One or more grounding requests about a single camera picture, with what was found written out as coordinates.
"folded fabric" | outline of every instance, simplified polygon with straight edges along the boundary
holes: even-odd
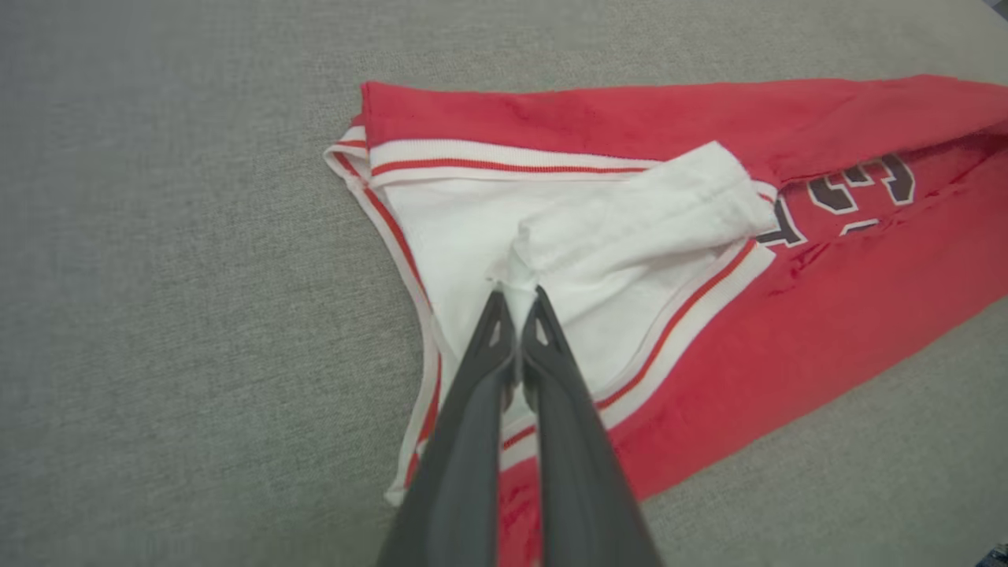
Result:
[[[424,345],[391,501],[498,282],[516,318],[536,284],[549,293],[639,497],[1008,294],[1003,87],[363,95],[326,159],[385,239]],[[538,556],[533,428],[519,395],[503,418],[501,565]]]

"white trim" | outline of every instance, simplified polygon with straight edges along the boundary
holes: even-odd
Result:
[[[654,393],[682,353],[718,313],[770,266],[776,254],[757,243],[739,265],[704,294],[683,315],[648,368],[631,390],[601,412],[602,423],[612,428],[637,411]]]
[[[601,181],[628,180],[639,176],[642,172],[627,173],[537,173],[537,172],[503,172],[500,169],[484,169],[480,167],[416,167],[410,169],[393,169],[379,174],[374,178],[375,187],[384,187],[398,182],[423,181],[431,179],[469,179],[469,180],[505,180],[505,181]]]
[[[548,167],[641,167],[650,168],[661,161],[632,159],[594,153],[566,153],[498,145],[469,140],[392,140],[371,148],[372,166],[379,167],[396,161],[417,159],[473,159],[508,165]]]
[[[413,271],[406,260],[404,252],[399,248],[399,243],[392,234],[391,229],[385,223],[385,219],[371,205],[370,200],[365,195],[366,188],[364,184],[356,176],[346,171],[333,156],[334,153],[338,152],[343,153],[344,148],[335,144],[330,146],[325,153],[326,162],[329,163],[329,166],[336,175],[340,176],[346,182],[350,193],[357,199],[358,205],[360,205],[361,209],[368,216],[368,219],[371,220],[371,223],[378,230],[378,234],[381,236],[382,241],[385,242],[385,247],[388,248],[392,260],[399,270],[399,276],[406,286],[409,297],[413,300],[413,307],[416,309],[416,316],[420,322],[420,337],[423,343],[423,371],[420,378],[420,390],[416,394],[416,402],[413,403],[409,423],[403,434],[402,444],[399,446],[399,462],[395,478],[385,492],[385,499],[392,505],[398,505],[402,502],[402,496],[405,493],[406,472],[409,470],[409,462],[419,441],[420,430],[426,418],[427,408],[430,407],[430,403],[433,401],[434,389],[437,383],[437,359],[440,353],[434,344],[433,333],[430,329],[430,308],[427,305],[427,300],[423,296],[422,290],[420,290],[419,282],[413,276]],[[370,172],[364,165],[362,168],[357,169],[357,173],[367,179]]]
[[[856,223],[848,223],[844,226],[843,230],[840,231],[841,236],[846,236],[851,231],[857,231],[859,228],[866,228],[869,226],[875,226],[879,224],[878,219],[869,219],[867,221],[858,221]]]
[[[744,249],[746,241],[733,244],[713,265],[695,277],[686,287],[679,290],[672,297],[665,308],[662,309],[659,317],[655,319],[654,324],[645,336],[641,348],[634,355],[627,368],[621,373],[621,376],[604,389],[592,392],[592,398],[596,402],[613,395],[637,375],[644,362],[646,362],[647,357],[655,348],[655,342],[660,338],[662,331],[671,318],[705,284],[729,265]],[[665,338],[665,342],[658,347],[657,356],[641,380],[600,412],[602,422],[607,430],[619,425],[650,399],[664,381],[665,377],[668,376],[675,363],[678,362],[682,353],[685,352],[692,340],[697,338],[697,335],[704,330],[707,324],[725,306],[737,298],[749,284],[763,273],[775,257],[776,254],[772,250],[756,242],[746,257],[739,265],[735,266],[735,269],[726,274],[718,284],[697,300],[682,316],[682,319],[669,332]],[[534,424],[534,417],[521,420],[520,423],[511,424],[506,432],[502,432],[501,438],[503,442],[506,442]],[[534,435],[530,435],[508,447],[501,455],[502,470],[533,457],[535,449]]]

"red stripe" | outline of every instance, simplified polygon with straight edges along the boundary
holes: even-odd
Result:
[[[395,238],[396,243],[399,244],[399,249],[402,250],[402,255],[406,258],[406,263],[409,264],[409,270],[413,273],[413,277],[416,279],[416,285],[419,286],[420,291],[423,292],[423,296],[426,297],[427,293],[426,290],[424,290],[423,288],[423,282],[420,281],[420,272],[416,269],[416,261],[413,260],[413,253],[409,251],[409,244],[406,243],[405,235],[402,234],[402,230],[399,228],[399,225],[395,222],[395,217],[393,217],[392,213],[388,211],[388,209],[385,207],[385,204],[382,203],[380,199],[378,199],[378,196],[375,195],[373,191],[371,191],[371,188],[368,187],[367,182],[365,182],[364,178],[362,178],[361,175],[357,173],[357,169],[355,169],[354,166],[350,164],[350,160],[347,159],[345,155],[336,151],[333,152],[333,155],[336,157],[336,160],[340,162],[340,165],[342,165],[345,169],[350,172],[352,176],[354,176],[364,184],[364,195],[367,196],[368,201],[371,203],[371,206],[378,211],[379,215],[381,215],[381,218],[385,221],[385,224],[388,226],[389,230],[392,231],[392,236]]]
[[[636,174],[646,167],[587,167],[575,165],[512,165],[496,161],[480,159],[408,159],[383,163],[371,171],[372,175],[380,176],[396,169],[422,169],[426,167],[470,167],[474,169],[493,169],[496,172],[514,172],[520,174]]]
[[[640,380],[644,379],[644,374],[647,373],[648,369],[650,369],[651,367],[651,364],[653,364],[654,360],[658,357],[658,352],[661,350],[661,347],[664,346],[665,341],[668,339],[668,335],[671,334],[672,332],[672,329],[674,329],[675,326],[679,323],[679,321],[681,321],[682,318],[685,317],[686,313],[688,313],[689,310],[692,309],[695,305],[697,305],[697,302],[699,302],[701,298],[703,298],[708,292],[710,292],[712,288],[714,288],[722,280],[724,280],[725,277],[728,277],[729,273],[735,271],[735,268],[738,267],[740,263],[742,263],[742,261],[746,258],[746,256],[749,255],[749,252],[751,252],[755,247],[756,247],[756,242],[754,240],[746,242],[746,245],[744,248],[742,248],[742,251],[740,251],[738,255],[732,258],[732,261],[729,262],[728,265],[726,265],[714,277],[705,281],[704,285],[701,286],[701,288],[694,293],[694,295],[689,296],[689,299],[686,300],[686,303],[684,303],[682,307],[680,307],[675,312],[675,314],[672,315],[672,318],[668,320],[668,323],[665,324],[665,328],[662,329],[661,335],[658,337],[658,341],[655,343],[654,348],[651,349],[650,354],[647,355],[647,360],[644,361],[644,365],[641,367],[640,371],[638,371],[637,374],[630,381],[623,384],[623,387],[616,390],[615,393],[613,393],[612,395],[610,395],[605,400],[596,402],[595,403],[596,408],[598,408],[599,410],[605,410],[606,408],[612,406],[613,404],[616,403],[617,400],[622,398],[628,391],[633,389],[634,386],[640,383]],[[521,430],[513,437],[504,442],[504,448],[507,449],[513,446],[522,439],[531,435],[532,432],[534,431],[535,431],[535,426],[527,427]]]
[[[416,445],[413,446],[413,455],[409,458],[409,464],[406,465],[406,479],[403,481],[403,486],[409,486],[413,481],[413,475],[416,474],[416,467],[420,464],[419,455],[416,453],[416,447],[420,443],[423,443],[429,439],[430,434],[433,433],[434,423],[437,421],[437,401],[440,399],[440,355],[437,356],[437,377],[434,380],[434,395],[430,400],[430,405],[427,407],[427,415],[423,418],[423,426],[420,427],[420,435],[416,438]]]

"gray fabric surface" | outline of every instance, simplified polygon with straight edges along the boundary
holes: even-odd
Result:
[[[321,158],[360,82],[1008,83],[1006,51],[979,0],[5,2],[0,564],[373,560],[420,345]],[[669,564],[976,561],[1004,344],[1008,302],[651,499]]]

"striped trim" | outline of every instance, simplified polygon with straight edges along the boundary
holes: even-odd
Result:
[[[386,492],[392,503],[401,501],[405,486],[419,462],[422,446],[436,422],[440,398],[442,353],[419,271],[402,228],[381,199],[378,189],[399,181],[471,178],[504,180],[597,181],[624,179],[660,161],[604,155],[559,153],[498,146],[466,140],[397,140],[368,148],[362,125],[353,126],[327,150],[327,162],[344,178],[358,203],[379,232],[399,267],[420,318],[424,338],[424,374],[399,452],[396,478]],[[773,204],[776,188],[753,182],[761,199]],[[711,268],[670,299],[645,335],[627,369],[601,391],[593,392],[607,428],[619,424],[649,399],[668,375],[704,326],[773,259],[773,252],[755,241],[727,250]],[[534,417],[510,424],[502,431],[501,468],[535,455]]]

